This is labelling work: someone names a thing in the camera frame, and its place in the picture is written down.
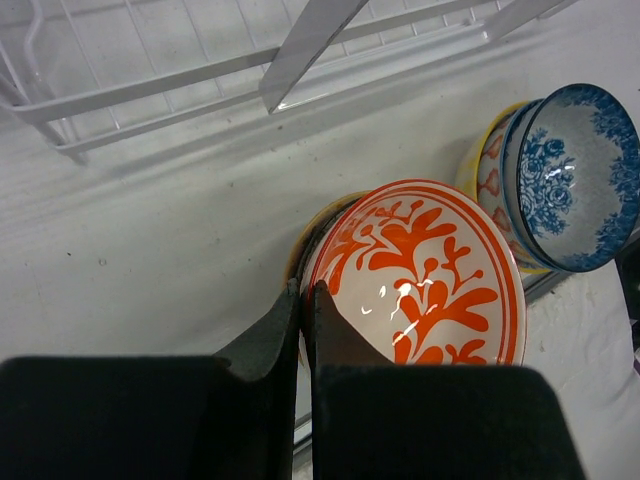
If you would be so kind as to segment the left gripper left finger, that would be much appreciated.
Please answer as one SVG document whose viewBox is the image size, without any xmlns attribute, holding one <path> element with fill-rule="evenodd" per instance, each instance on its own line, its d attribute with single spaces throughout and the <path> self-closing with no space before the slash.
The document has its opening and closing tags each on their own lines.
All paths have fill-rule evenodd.
<svg viewBox="0 0 640 480">
<path fill-rule="evenodd" d="M 287 479 L 299 286 L 213 354 L 1 365 L 5 479 Z"/>
</svg>

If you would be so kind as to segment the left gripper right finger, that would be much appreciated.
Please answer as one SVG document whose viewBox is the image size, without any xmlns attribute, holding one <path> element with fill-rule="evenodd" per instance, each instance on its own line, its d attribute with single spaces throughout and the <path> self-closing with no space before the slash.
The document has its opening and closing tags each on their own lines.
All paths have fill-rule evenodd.
<svg viewBox="0 0 640 480">
<path fill-rule="evenodd" d="M 559 402 L 536 371 L 391 363 L 312 291 L 317 479 L 581 479 Z"/>
</svg>

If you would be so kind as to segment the red pink patterned bowl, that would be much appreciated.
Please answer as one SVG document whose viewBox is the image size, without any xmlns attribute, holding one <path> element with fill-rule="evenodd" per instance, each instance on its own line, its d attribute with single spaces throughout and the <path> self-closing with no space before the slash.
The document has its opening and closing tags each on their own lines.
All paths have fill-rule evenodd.
<svg viewBox="0 0 640 480">
<path fill-rule="evenodd" d="M 489 216 L 433 180 L 395 181 L 341 212 L 312 248 L 341 316 L 397 364 L 518 365 L 527 337 L 515 259 Z"/>
</svg>

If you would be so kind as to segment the yellow teal patterned bowl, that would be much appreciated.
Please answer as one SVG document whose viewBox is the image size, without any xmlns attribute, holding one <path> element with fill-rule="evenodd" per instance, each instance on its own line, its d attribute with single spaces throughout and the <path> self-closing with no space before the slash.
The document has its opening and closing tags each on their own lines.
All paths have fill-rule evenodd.
<svg viewBox="0 0 640 480">
<path fill-rule="evenodd" d="M 477 180 L 477 173 L 478 173 L 478 166 L 479 166 L 481 149 L 482 149 L 482 147 L 483 147 L 483 145 L 485 143 L 485 140 L 487 139 L 487 137 L 489 135 L 489 130 L 493 126 L 493 124 L 496 121 L 496 119 L 502 114 L 502 112 L 500 114 L 498 114 L 491 121 L 491 123 L 489 124 L 489 126 L 487 127 L 485 132 L 473 144 L 473 146 L 470 148 L 469 152 L 460 161 L 458 169 L 457 169 L 457 172 L 456 172 L 456 176 L 455 176 L 455 180 L 454 180 L 454 186 L 458 190 L 464 192 L 467 196 L 472 198 L 476 203 L 477 203 L 476 180 Z M 547 268 L 545 268 L 543 265 L 541 265 L 539 262 L 537 262 L 534 257 L 532 257 L 532 258 L 534 259 L 534 262 L 537 263 L 541 267 L 541 269 L 537 270 L 537 271 L 534 271 L 533 273 L 527 273 L 527 274 L 542 274 L 542 273 L 547 273 L 548 272 Z"/>
</svg>

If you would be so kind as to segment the blue floral bowl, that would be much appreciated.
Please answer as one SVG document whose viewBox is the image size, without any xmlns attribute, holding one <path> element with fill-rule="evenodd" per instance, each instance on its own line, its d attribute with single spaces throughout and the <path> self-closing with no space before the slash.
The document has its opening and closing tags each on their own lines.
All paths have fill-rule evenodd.
<svg viewBox="0 0 640 480">
<path fill-rule="evenodd" d="M 520 107 L 505 131 L 500 170 L 516 236 L 548 269 L 598 269 L 635 228 L 639 134 L 600 86 L 565 85 Z"/>
</svg>

